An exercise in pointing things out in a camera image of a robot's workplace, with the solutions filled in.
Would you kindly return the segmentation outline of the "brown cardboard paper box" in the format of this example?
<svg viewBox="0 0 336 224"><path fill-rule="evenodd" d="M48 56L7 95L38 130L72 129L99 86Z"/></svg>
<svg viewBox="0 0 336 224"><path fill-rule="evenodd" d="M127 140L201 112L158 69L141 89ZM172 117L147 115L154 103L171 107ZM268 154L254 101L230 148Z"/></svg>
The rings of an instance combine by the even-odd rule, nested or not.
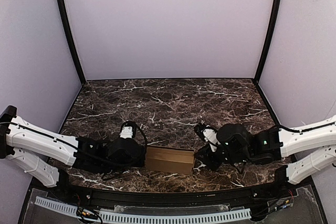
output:
<svg viewBox="0 0 336 224"><path fill-rule="evenodd" d="M162 146L147 147L145 168L148 170L191 175L194 165L194 150Z"/></svg>

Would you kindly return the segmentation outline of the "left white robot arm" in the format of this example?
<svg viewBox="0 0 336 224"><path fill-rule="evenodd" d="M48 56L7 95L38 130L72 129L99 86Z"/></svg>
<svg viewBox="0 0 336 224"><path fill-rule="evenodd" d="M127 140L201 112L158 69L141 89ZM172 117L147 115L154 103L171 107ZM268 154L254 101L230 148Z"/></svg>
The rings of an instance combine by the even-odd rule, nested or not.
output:
<svg viewBox="0 0 336 224"><path fill-rule="evenodd" d="M94 174L142 167L148 139L139 144L135 140L137 132L143 133L135 122L126 121L119 136L107 143L57 134L27 122L17 115L16 107L9 105L1 113L1 158L14 162L47 188L67 187L67 172L47 164L41 155Z"/></svg>

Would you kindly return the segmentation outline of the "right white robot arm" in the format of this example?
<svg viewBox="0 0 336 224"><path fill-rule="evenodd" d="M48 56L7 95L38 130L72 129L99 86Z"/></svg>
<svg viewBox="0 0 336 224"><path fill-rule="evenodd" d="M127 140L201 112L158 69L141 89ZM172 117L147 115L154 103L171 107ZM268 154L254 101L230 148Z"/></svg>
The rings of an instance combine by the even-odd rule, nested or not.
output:
<svg viewBox="0 0 336 224"><path fill-rule="evenodd" d="M205 141L195 158L212 171L222 164L266 165L299 152L306 157L276 170L276 180L296 185L329 165L335 165L335 117L297 127L274 126L257 134L242 124L225 124L220 129L199 123L197 136Z"/></svg>

